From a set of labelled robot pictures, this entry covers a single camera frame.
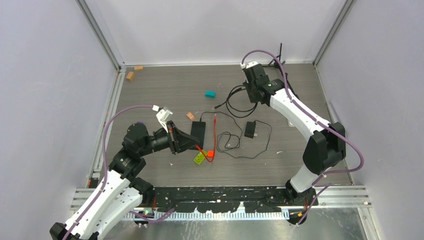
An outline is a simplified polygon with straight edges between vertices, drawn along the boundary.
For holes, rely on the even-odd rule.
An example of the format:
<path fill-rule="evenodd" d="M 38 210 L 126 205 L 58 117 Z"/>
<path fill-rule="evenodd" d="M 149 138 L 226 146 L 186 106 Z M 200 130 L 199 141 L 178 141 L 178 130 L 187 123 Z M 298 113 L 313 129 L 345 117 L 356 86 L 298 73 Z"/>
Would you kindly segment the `black power adapter with cord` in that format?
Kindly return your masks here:
<path fill-rule="evenodd" d="M 202 121 L 202 117 L 205 114 L 211 114 L 214 115 L 214 122 L 213 122 L 213 143 L 214 143 L 214 150 L 218 153 L 223 153 L 226 154 L 228 156 L 230 156 L 233 159 L 249 159 L 249 160 L 253 160 L 256 159 L 257 157 L 259 157 L 260 155 L 262 155 L 263 153 L 265 153 L 268 150 L 270 141 L 271 141 L 271 135 L 273 132 L 273 128 L 270 124 L 260 121 L 260 120 L 253 120 L 253 121 L 247 121 L 244 130 L 241 128 L 241 126 L 238 124 L 236 118 L 232 115 L 230 115 L 229 113 L 224 113 L 222 111 L 204 111 L 201 113 L 200 115 L 200 122 Z M 233 134 L 230 131 L 223 131 L 221 133 L 217 132 L 217 115 L 223 115 L 225 117 L 230 118 L 233 123 L 235 124 L 236 128 L 240 131 L 240 134 Z M 262 125 L 265 125 L 266 127 L 269 128 L 268 131 L 268 136 L 267 136 L 267 140 L 266 140 L 266 144 L 263 150 L 259 151 L 257 154 L 255 154 L 254 156 L 234 156 L 232 154 L 230 154 L 231 150 L 236 150 L 241 148 L 241 139 L 242 136 L 245 138 L 249 138 L 249 139 L 254 139 L 256 138 L 258 135 L 256 133 L 256 126 L 257 123 L 260 123 Z"/>

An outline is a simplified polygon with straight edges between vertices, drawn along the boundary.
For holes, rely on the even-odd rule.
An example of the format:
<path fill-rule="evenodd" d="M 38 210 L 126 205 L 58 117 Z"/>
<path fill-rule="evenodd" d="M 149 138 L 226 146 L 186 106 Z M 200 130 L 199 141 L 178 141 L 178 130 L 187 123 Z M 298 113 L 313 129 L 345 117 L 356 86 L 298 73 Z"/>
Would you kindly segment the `black network switch box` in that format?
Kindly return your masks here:
<path fill-rule="evenodd" d="M 196 137 L 199 140 L 198 146 L 203 149 L 206 133 L 206 122 L 204 121 L 193 121 L 191 123 L 190 135 Z"/>

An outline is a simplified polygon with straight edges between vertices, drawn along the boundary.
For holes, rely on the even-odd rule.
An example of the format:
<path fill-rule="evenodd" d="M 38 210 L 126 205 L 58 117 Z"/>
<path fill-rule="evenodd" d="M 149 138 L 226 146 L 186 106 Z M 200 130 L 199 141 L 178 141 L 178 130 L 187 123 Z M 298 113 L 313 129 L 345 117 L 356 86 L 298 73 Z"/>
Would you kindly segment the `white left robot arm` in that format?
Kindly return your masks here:
<path fill-rule="evenodd" d="M 138 176 L 146 166 L 144 156 L 164 149 L 175 155 L 200 144 L 197 137 L 179 130 L 172 121 L 152 134 L 143 123 L 130 125 L 122 148 L 97 188 L 65 223 L 56 222 L 50 228 L 52 239 L 104 239 L 127 213 L 153 202 L 153 185 Z"/>

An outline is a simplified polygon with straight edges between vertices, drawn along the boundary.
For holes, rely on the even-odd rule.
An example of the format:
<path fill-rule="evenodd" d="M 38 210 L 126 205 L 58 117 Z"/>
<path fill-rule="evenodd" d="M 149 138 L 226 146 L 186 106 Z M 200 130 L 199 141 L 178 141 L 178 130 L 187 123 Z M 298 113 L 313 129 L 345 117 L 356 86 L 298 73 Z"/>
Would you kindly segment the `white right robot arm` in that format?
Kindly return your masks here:
<path fill-rule="evenodd" d="M 344 126 L 319 117 L 302 103 L 283 80 L 270 80 L 262 64 L 252 61 L 241 64 L 251 103 L 266 104 L 282 114 L 307 141 L 302 155 L 303 165 L 286 182 L 284 195 L 291 205 L 299 205 L 321 174 L 346 157 Z"/>

